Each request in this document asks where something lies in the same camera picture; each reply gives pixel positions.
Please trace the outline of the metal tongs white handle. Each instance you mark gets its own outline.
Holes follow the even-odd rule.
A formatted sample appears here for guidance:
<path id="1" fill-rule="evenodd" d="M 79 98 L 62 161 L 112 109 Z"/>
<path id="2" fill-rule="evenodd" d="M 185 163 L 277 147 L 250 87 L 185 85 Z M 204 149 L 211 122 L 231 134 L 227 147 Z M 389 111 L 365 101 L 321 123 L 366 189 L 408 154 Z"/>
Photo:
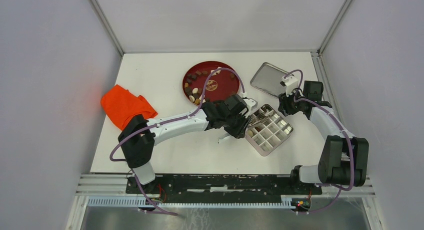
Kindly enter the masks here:
<path id="1" fill-rule="evenodd" d="M 263 124 L 267 119 L 269 119 L 275 111 L 271 110 L 262 110 L 259 109 L 248 118 L 238 120 L 236 125 L 230 128 L 224 128 L 226 134 L 218 138 L 218 143 L 223 142 L 228 137 L 233 137 L 236 139 L 244 138 L 248 131 L 251 131 L 253 128 Z"/>

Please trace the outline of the silver tin lid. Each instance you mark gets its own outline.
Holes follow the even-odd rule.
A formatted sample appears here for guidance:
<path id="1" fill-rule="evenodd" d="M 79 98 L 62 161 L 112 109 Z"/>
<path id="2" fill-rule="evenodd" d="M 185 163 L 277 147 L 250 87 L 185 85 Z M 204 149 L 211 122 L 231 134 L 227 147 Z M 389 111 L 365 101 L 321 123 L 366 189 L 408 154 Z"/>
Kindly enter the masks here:
<path id="1" fill-rule="evenodd" d="M 285 93 L 286 87 L 281 84 L 282 77 L 288 72 L 268 62 L 264 62 L 256 71 L 250 85 L 276 98 Z"/>

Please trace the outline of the pink compartment box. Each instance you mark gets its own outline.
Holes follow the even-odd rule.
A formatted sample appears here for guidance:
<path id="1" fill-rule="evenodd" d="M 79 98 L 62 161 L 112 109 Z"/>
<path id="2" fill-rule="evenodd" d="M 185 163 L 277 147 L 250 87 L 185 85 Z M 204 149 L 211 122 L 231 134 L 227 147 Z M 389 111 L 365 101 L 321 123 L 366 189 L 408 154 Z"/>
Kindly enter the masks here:
<path id="1" fill-rule="evenodd" d="M 274 114 L 263 124 L 248 131 L 245 139 L 261 156 L 268 156 L 290 137 L 294 128 L 269 104 L 264 104 L 257 110 L 259 109 L 273 109 Z"/>

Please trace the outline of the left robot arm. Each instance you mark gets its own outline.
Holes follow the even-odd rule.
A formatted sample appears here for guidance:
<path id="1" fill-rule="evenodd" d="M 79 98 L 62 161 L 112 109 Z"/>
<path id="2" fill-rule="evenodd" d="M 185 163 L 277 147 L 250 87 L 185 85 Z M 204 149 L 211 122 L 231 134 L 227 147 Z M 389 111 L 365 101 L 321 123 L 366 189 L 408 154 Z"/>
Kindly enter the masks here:
<path id="1" fill-rule="evenodd" d="M 180 135 L 223 128 L 227 135 L 244 138 L 253 109 L 258 105 L 253 98 L 234 94 L 225 100 L 205 101 L 193 111 L 173 117 L 147 120 L 142 114 L 134 116 L 118 136 L 123 161 L 127 163 L 144 193 L 157 188 L 154 169 L 150 163 L 156 145 Z"/>

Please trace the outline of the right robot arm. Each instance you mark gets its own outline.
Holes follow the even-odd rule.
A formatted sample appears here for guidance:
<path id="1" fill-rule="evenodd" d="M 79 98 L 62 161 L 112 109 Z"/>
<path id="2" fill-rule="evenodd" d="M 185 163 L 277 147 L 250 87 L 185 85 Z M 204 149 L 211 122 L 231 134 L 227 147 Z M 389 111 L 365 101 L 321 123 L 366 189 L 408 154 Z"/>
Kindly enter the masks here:
<path id="1" fill-rule="evenodd" d="M 363 186 L 367 178 L 369 143 L 350 133 L 335 116 L 330 102 L 322 100 L 324 85 L 318 81 L 282 80 L 278 111 L 284 116 L 302 112 L 325 140 L 316 165 L 297 165 L 290 173 L 289 188 L 295 194 L 308 189 L 309 183 L 333 185 L 341 190 Z"/>

